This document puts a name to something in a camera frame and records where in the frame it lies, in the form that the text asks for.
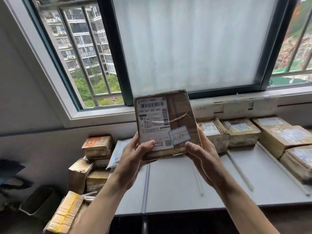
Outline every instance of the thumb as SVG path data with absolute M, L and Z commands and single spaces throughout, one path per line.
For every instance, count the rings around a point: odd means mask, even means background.
M 205 158 L 205 151 L 197 144 L 193 144 L 191 142 L 185 143 L 185 149 L 188 151 L 191 155 L 194 155 L 198 157 L 199 159 Z
M 150 152 L 155 147 L 155 144 L 155 140 L 140 144 L 134 152 L 134 157 L 141 160 L 147 152 Z

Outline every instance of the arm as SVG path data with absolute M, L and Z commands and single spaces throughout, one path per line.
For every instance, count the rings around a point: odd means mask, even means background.
M 106 233 L 124 194 L 134 184 L 140 168 L 145 165 L 142 157 L 155 147 L 155 141 L 137 147 L 138 134 L 123 150 L 119 164 L 104 187 L 89 205 L 71 234 Z
M 204 180 L 216 190 L 239 233 L 279 234 L 226 170 L 214 145 L 199 127 L 198 133 L 202 148 L 186 142 L 187 156 L 193 161 Z

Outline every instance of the hand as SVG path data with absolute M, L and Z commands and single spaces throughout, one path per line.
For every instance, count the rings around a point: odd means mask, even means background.
M 206 137 L 201 128 L 197 125 L 202 148 L 191 142 L 185 143 L 188 156 L 203 179 L 213 188 L 221 188 L 226 183 L 228 171 L 224 167 L 213 143 Z
M 138 133 L 125 146 L 120 161 L 114 171 L 120 188 L 130 189 L 137 176 L 140 168 L 153 161 L 142 160 L 143 156 L 155 147 L 155 141 L 150 140 L 138 146 Z

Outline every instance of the person's left hand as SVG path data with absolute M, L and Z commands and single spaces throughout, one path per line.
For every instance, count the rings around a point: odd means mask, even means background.
M 136 133 L 132 140 L 125 146 L 119 164 L 113 173 L 117 176 L 120 188 L 130 189 L 138 176 L 140 168 L 143 165 L 156 161 L 144 162 L 142 160 L 143 156 L 154 147 L 154 140 L 150 140 L 138 146 L 138 133 Z

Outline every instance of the gray bin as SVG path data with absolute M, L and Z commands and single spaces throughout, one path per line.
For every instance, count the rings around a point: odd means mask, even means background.
M 62 198 L 51 186 L 38 187 L 19 207 L 19 210 L 48 223 L 57 210 Z

